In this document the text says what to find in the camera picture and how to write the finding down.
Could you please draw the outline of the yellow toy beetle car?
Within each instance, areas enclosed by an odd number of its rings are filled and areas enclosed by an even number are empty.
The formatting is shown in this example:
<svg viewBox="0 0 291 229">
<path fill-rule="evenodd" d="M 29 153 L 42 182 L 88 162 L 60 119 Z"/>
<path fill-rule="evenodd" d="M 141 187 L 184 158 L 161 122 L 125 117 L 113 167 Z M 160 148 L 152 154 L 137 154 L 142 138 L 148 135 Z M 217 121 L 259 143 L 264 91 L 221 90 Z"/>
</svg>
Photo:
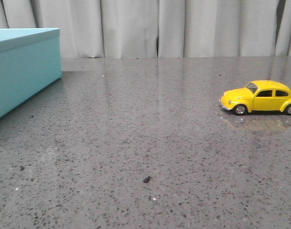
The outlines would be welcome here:
<svg viewBox="0 0 291 229">
<path fill-rule="evenodd" d="M 254 111 L 279 111 L 291 115 L 291 88 L 272 80 L 251 81 L 243 88 L 224 92 L 219 103 L 236 115 Z"/>
</svg>

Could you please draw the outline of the white curtain backdrop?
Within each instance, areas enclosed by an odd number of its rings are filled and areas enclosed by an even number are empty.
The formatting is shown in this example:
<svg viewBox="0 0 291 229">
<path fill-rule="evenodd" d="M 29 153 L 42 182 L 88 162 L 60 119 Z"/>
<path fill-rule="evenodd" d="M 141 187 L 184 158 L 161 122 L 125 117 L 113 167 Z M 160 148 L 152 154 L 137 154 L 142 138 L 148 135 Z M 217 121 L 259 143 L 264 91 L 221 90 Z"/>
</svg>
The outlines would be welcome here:
<svg viewBox="0 0 291 229">
<path fill-rule="evenodd" d="M 59 28 L 64 58 L 291 55 L 291 0 L 0 0 L 0 28 Z"/>
</svg>

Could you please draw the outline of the light blue storage box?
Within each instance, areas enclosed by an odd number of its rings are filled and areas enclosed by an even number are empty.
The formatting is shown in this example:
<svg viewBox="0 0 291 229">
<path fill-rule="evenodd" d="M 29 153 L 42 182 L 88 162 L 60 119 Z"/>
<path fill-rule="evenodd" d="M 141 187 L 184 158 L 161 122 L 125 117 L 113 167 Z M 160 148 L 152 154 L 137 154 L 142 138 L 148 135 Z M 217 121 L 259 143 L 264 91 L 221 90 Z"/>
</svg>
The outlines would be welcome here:
<svg viewBox="0 0 291 229">
<path fill-rule="evenodd" d="M 0 29 L 0 118 L 61 75 L 59 28 Z"/>
</svg>

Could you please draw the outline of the small black debris piece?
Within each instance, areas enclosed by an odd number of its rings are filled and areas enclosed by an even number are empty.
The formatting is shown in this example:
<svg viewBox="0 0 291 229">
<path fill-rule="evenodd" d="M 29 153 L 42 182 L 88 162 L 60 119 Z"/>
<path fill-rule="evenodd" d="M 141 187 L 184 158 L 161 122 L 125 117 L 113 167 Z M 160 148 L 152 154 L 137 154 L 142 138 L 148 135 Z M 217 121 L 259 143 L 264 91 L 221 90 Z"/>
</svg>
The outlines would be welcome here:
<svg viewBox="0 0 291 229">
<path fill-rule="evenodd" d="M 148 183 L 150 181 L 151 177 L 147 176 L 146 178 L 143 179 L 143 183 Z"/>
</svg>

